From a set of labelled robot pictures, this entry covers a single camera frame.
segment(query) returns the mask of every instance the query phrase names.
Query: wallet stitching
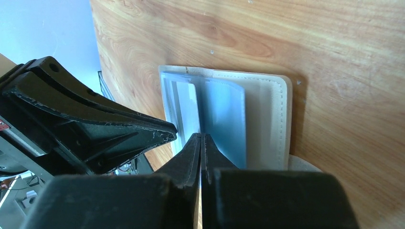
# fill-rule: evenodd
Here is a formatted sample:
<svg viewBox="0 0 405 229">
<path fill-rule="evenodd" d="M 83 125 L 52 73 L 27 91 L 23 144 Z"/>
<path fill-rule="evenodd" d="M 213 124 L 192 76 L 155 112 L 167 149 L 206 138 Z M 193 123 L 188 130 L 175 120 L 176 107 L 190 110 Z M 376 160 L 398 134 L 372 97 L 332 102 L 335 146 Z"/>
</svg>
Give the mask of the wallet stitching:
<svg viewBox="0 0 405 229">
<path fill-rule="evenodd" d="M 223 84 L 223 85 L 225 85 L 225 86 L 232 87 L 233 89 L 239 91 L 239 88 L 235 87 L 234 85 L 226 84 L 226 83 L 219 82 L 219 81 L 216 81 L 216 80 L 211 80 L 211 79 L 209 79 L 208 82 Z"/>
<path fill-rule="evenodd" d="M 250 78 L 250 77 L 241 77 L 241 76 L 230 76 L 230 75 L 223 75 L 223 76 L 225 76 L 225 77 L 231 77 L 231 78 L 247 79 L 247 80 L 261 80 L 261 81 L 273 82 L 273 83 L 276 83 L 276 84 L 280 87 L 280 92 L 283 93 L 283 89 L 282 89 L 282 87 L 281 87 L 281 84 L 278 83 L 278 82 L 276 82 L 276 81 L 274 81 L 274 80 L 265 80 L 265 79 L 257 79 L 257 78 Z M 283 107 L 282 104 L 280 104 L 280 112 L 281 112 L 281 114 L 283 113 L 283 112 L 282 112 L 282 109 L 281 109 L 282 107 Z M 280 117 L 280 122 L 283 123 L 283 116 Z M 283 127 L 282 127 L 282 126 L 283 126 L 283 125 L 280 126 L 280 132 L 281 132 L 281 133 L 283 132 Z M 282 145 L 283 145 L 282 138 L 279 139 L 278 142 L 279 142 L 279 144 L 278 144 L 277 159 L 278 159 L 278 163 L 280 163 L 280 161 L 281 161 L 281 157 L 280 157 L 280 155 L 281 155 L 281 147 L 282 147 Z"/>
</svg>

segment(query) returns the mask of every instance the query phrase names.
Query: white object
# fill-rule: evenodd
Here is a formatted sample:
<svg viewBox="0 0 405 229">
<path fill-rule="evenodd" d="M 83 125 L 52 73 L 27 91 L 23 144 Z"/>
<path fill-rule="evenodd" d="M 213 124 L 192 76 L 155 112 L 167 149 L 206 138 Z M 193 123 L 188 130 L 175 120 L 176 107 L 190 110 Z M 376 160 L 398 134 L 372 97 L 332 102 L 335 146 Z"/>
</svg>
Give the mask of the white object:
<svg viewBox="0 0 405 229">
<path fill-rule="evenodd" d="M 160 74 L 166 121 L 177 128 L 177 139 L 171 142 L 173 155 L 183 149 L 193 133 L 200 132 L 195 85 L 190 78 Z"/>
<path fill-rule="evenodd" d="M 186 73 L 204 78 L 222 79 L 244 88 L 247 168 L 319 171 L 318 168 L 299 157 L 289 157 L 292 83 L 286 76 L 172 65 L 159 66 L 159 72 Z M 167 86 L 162 81 L 163 97 L 168 90 Z M 163 101 L 166 120 L 171 122 L 174 115 L 169 112 L 165 99 Z M 172 145 L 173 152 L 180 149 Z"/>
<path fill-rule="evenodd" d="M 22 204 L 25 208 L 29 208 L 34 204 L 34 200 L 37 198 L 38 194 L 34 190 L 31 190 L 26 193 L 26 196 L 27 197 L 22 200 Z"/>
</svg>

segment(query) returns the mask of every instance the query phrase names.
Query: wood grain surface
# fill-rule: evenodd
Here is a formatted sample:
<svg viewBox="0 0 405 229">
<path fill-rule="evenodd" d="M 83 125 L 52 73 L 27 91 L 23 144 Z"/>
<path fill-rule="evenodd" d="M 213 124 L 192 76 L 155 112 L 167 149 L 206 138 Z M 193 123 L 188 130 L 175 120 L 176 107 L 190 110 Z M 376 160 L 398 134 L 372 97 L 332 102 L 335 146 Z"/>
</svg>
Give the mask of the wood grain surface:
<svg viewBox="0 0 405 229">
<path fill-rule="evenodd" d="M 405 228 L 405 1 L 91 0 L 116 100 L 164 119 L 158 65 L 283 74 L 291 154 L 343 184 L 363 228 Z M 169 144 L 147 153 L 156 169 Z"/>
</svg>

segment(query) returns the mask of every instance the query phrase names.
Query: white leather wallet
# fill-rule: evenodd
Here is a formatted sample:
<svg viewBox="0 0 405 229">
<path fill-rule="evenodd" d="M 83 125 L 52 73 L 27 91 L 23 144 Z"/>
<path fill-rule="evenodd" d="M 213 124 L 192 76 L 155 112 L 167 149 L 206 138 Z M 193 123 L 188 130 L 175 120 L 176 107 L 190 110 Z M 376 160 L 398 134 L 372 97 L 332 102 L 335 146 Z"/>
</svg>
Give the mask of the white leather wallet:
<svg viewBox="0 0 405 229">
<path fill-rule="evenodd" d="M 175 126 L 178 127 L 179 136 L 184 133 L 179 122 L 184 123 L 185 120 L 179 120 L 178 117 L 173 114 L 174 110 L 178 110 L 172 107 L 174 102 L 169 101 L 169 98 L 173 97 L 173 93 L 177 93 L 177 96 L 181 93 L 182 96 L 186 95 L 186 97 L 191 96 L 192 98 L 197 98 L 197 105 L 188 105 L 188 107 L 192 107 L 188 114 L 196 115 L 198 113 L 198 122 L 202 124 L 199 130 L 216 136 L 216 139 L 236 139 L 233 134 L 237 135 L 238 133 L 231 133 L 225 127 L 230 124 L 234 125 L 237 122 L 244 122 L 246 168 L 270 170 L 301 170 L 305 168 L 306 171 L 311 171 L 311 168 L 314 168 L 312 171 L 317 171 L 316 167 L 311 167 L 312 165 L 307 166 L 308 164 L 310 165 L 309 162 L 296 156 L 290 157 L 292 158 L 290 159 L 292 162 L 289 164 L 292 84 L 290 79 L 286 76 L 171 65 L 159 66 L 159 72 L 166 120 L 174 123 Z M 171 80 L 167 78 L 169 73 L 173 76 Z M 174 75 L 189 79 L 178 80 L 177 78 L 173 80 L 175 78 Z M 203 78 L 204 80 L 196 80 L 196 77 Z M 180 81 L 193 84 L 196 95 L 187 95 L 187 93 L 179 91 L 173 92 L 173 89 L 168 88 L 170 85 L 177 84 L 177 82 Z M 238 86 L 244 91 L 245 100 L 242 102 L 243 97 L 241 96 L 241 89 Z M 242 112 L 242 107 L 245 109 L 245 115 L 238 112 L 226 112 L 227 110 Z M 224 124 L 220 124 L 219 122 L 214 123 L 219 117 L 221 117 L 221 122 L 225 121 Z M 223 125 L 224 128 L 218 129 L 217 132 L 212 132 L 212 126 L 210 125 L 214 124 Z M 193 122 L 191 122 L 191 125 L 194 126 L 194 130 L 198 129 Z M 243 131 L 241 128 L 242 126 L 240 125 L 234 130 L 241 131 L 240 133 L 242 134 Z M 213 139 L 221 152 L 223 152 L 223 150 L 226 151 L 226 149 L 230 147 L 229 145 L 217 143 L 214 137 Z M 182 142 L 182 144 L 172 143 L 174 154 L 182 149 L 185 142 Z M 243 161 L 240 154 L 233 154 L 232 150 L 228 150 L 228 152 L 225 153 L 223 152 L 223 154 L 227 156 L 228 159 L 232 158 L 232 160 L 230 160 L 234 164 L 235 161 Z"/>
</svg>

